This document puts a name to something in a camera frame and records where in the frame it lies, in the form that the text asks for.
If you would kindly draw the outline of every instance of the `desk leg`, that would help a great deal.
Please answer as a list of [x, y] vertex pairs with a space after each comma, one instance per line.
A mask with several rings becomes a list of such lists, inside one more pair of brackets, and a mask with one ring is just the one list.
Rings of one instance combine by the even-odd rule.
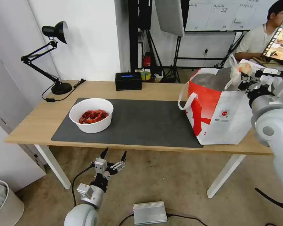
[[224, 182], [230, 177], [234, 170], [239, 166], [246, 155], [234, 154], [229, 159], [225, 167], [219, 173], [218, 177], [214, 180], [210, 188], [207, 190], [207, 195], [209, 198], [213, 198], [216, 192], [221, 188]]
[[60, 180], [60, 182], [63, 184], [65, 189], [69, 189], [71, 186], [70, 181], [68, 180], [66, 174], [62, 170], [61, 166], [53, 156], [52, 152], [46, 145], [37, 145], [35, 144], [35, 147], [38, 149], [42, 157], [45, 159], [47, 164], [50, 166], [54, 174], [57, 176], [57, 178]]

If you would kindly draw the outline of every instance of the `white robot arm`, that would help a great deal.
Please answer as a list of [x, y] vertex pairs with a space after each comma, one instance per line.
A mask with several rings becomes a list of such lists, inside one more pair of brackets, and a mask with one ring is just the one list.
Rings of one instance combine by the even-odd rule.
[[249, 98], [257, 139], [273, 151], [274, 168], [283, 184], [283, 75], [265, 69], [252, 76], [242, 73], [241, 81], [238, 89]]
[[127, 151], [122, 156], [120, 162], [113, 164], [107, 162], [106, 156], [108, 148], [106, 148], [97, 157], [96, 161], [89, 168], [95, 167], [95, 180], [90, 185], [80, 184], [77, 191], [81, 194], [81, 200], [85, 204], [75, 205], [75, 207], [67, 214], [64, 226], [96, 226], [97, 211], [101, 207], [103, 196], [107, 190], [108, 181], [111, 176], [117, 174], [125, 167]]

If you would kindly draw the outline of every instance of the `computer screen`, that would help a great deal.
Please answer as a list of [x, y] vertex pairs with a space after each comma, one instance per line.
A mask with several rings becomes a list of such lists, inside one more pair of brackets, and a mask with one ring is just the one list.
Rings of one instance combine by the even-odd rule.
[[271, 38], [262, 56], [283, 63], [283, 22]]

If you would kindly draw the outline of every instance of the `tan carpet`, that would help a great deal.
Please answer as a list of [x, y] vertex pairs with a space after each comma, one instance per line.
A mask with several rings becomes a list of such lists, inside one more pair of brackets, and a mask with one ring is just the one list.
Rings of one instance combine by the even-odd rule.
[[[51, 150], [70, 180], [102, 151], [70, 147]], [[117, 162], [122, 153], [123, 150], [111, 149], [106, 159]], [[109, 181], [99, 211], [99, 226], [118, 226], [132, 213], [134, 203], [160, 200], [165, 202], [167, 212], [196, 216], [208, 226], [264, 226], [268, 222], [283, 226], [283, 209], [254, 190], [258, 187], [283, 202], [283, 188], [272, 166], [273, 157], [247, 156], [219, 192], [212, 199], [207, 198], [206, 190], [229, 158], [224, 154], [128, 151], [127, 166]], [[17, 192], [25, 211], [16, 226], [64, 225], [64, 218], [73, 207], [71, 190], [65, 190], [48, 167], [47, 172], [45, 177]], [[86, 172], [75, 187], [79, 183], [89, 184], [93, 176], [94, 170]], [[123, 224], [129, 225], [134, 225], [133, 218]], [[172, 217], [160, 225], [201, 224]]]

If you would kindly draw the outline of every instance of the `red crayfish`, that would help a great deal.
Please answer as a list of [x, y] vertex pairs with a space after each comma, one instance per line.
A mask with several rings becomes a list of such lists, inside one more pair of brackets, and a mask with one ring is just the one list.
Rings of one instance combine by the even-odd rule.
[[88, 110], [86, 111], [79, 120], [82, 124], [91, 124], [99, 122], [106, 118], [109, 114], [104, 110]]

